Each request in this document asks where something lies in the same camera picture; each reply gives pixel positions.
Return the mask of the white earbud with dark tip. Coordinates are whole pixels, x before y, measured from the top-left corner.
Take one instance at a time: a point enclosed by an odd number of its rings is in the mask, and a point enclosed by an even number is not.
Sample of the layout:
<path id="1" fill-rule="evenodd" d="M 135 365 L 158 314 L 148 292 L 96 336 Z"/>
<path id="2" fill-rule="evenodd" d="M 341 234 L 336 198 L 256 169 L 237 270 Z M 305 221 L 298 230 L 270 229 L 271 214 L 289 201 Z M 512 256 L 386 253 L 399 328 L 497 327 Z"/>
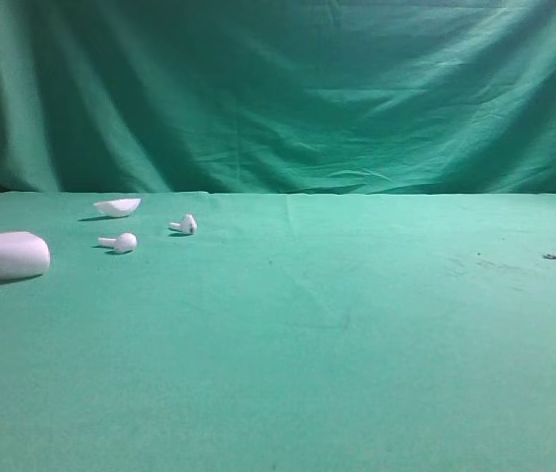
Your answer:
<path id="1" fill-rule="evenodd" d="M 169 222 L 168 229 L 183 235 L 193 235 L 197 232 L 198 224 L 192 213 L 185 213 L 179 221 Z"/>

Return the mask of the white earbud near case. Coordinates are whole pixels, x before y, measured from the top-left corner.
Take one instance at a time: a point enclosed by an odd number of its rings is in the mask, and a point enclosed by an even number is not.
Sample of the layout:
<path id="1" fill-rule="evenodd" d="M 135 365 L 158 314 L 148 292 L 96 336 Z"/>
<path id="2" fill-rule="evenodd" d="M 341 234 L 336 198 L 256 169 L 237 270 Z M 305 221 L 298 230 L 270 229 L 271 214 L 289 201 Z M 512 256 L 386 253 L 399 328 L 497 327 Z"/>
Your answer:
<path id="1" fill-rule="evenodd" d="M 125 232 L 115 238 L 98 237 L 97 244 L 111 250 L 114 254 L 126 254 L 137 248 L 138 240 L 135 234 Z"/>

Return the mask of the white earbud case lid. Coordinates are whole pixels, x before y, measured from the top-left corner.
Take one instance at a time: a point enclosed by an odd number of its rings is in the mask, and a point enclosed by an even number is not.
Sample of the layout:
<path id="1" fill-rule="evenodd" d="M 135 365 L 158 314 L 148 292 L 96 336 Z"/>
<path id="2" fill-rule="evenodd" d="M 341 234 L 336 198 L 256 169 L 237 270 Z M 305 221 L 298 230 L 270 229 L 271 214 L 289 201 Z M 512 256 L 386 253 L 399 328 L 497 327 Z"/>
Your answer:
<path id="1" fill-rule="evenodd" d="M 102 215 L 112 218 L 127 217 L 141 204 L 140 198 L 125 198 L 94 203 L 94 208 Z"/>

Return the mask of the white earbud case body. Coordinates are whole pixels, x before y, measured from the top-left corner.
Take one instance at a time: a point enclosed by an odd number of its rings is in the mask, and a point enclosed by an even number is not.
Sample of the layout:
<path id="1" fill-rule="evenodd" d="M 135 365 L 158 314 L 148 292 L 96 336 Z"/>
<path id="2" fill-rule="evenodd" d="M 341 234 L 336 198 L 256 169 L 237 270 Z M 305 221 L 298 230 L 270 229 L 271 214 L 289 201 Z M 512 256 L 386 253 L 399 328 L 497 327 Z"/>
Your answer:
<path id="1" fill-rule="evenodd" d="M 46 274 L 51 265 L 47 243 L 28 231 L 0 233 L 0 280 Z"/>

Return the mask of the green table cloth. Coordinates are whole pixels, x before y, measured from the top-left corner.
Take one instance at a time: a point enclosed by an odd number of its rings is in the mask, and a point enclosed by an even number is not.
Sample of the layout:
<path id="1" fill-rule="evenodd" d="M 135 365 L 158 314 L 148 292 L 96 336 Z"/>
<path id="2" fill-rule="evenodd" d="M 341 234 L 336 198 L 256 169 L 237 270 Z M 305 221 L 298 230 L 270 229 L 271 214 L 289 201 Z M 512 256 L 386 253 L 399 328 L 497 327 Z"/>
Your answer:
<path id="1" fill-rule="evenodd" d="M 94 202 L 0 194 L 0 471 L 556 471 L 556 195 Z"/>

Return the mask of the green backdrop cloth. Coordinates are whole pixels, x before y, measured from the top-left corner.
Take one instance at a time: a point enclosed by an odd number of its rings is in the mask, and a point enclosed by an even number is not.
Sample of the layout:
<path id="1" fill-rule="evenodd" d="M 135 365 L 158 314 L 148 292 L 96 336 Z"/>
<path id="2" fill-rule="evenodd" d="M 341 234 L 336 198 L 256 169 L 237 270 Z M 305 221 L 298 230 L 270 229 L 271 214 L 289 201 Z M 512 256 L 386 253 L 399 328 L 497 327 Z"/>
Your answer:
<path id="1" fill-rule="evenodd" d="M 556 194 L 556 1 L 0 1 L 0 192 Z"/>

